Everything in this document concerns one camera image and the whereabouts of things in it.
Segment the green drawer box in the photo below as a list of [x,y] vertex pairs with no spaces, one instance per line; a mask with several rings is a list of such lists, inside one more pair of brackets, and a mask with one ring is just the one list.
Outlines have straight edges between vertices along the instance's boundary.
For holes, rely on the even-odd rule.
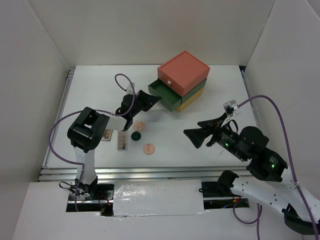
[[169,86],[165,85],[160,79],[155,80],[148,85],[148,91],[153,96],[160,97],[160,103],[170,112],[176,110],[181,104],[188,100],[192,95],[204,88],[207,82],[205,78],[201,83],[194,87],[184,96],[178,95]]

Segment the peach round puff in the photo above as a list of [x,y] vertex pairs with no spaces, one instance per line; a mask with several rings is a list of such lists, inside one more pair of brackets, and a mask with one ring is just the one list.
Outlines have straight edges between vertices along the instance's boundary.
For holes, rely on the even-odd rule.
[[146,155],[152,155],[152,154],[155,152],[156,148],[155,148],[155,146],[154,146],[153,144],[151,144],[151,143],[146,143],[146,144],[143,146],[142,150],[143,150],[143,153],[144,153],[144,154],[146,154]]

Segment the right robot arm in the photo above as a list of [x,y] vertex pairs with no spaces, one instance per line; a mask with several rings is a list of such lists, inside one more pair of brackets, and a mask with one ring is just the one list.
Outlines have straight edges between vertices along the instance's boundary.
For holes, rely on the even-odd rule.
[[217,180],[218,192],[223,196],[251,198],[283,215],[285,225],[291,230],[301,235],[318,236],[320,201],[294,181],[289,165],[278,153],[267,148],[269,138],[257,127],[246,126],[237,133],[229,123],[224,123],[226,118],[223,114],[216,119],[200,121],[198,128],[185,129],[183,133],[197,149],[210,137],[207,147],[218,144],[242,162],[249,162],[246,170],[276,191],[263,190],[231,170],[224,170]]

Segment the peach makeup sponge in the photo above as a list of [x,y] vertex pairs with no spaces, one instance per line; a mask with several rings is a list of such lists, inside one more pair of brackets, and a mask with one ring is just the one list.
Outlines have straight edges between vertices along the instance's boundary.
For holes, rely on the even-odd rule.
[[141,132],[145,128],[145,124],[142,121],[137,121],[133,125],[133,129],[137,132]]

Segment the dark green cushion puff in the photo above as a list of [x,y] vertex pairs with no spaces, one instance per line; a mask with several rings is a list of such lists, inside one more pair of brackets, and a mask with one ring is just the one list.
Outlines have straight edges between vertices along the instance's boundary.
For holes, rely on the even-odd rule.
[[139,141],[139,140],[141,139],[142,135],[141,135],[140,132],[134,131],[134,132],[131,134],[130,137],[131,137],[131,139],[132,139],[133,141]]

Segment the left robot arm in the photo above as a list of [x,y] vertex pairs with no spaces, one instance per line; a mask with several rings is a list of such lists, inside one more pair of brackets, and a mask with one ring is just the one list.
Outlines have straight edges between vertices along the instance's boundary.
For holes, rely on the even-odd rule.
[[98,194],[95,149],[101,142],[105,130],[127,131],[138,113],[149,111],[160,100],[160,97],[140,90],[138,93],[124,95],[115,114],[99,113],[90,107],[80,111],[69,127],[67,137],[76,156],[75,189],[80,190],[82,196],[91,200]]

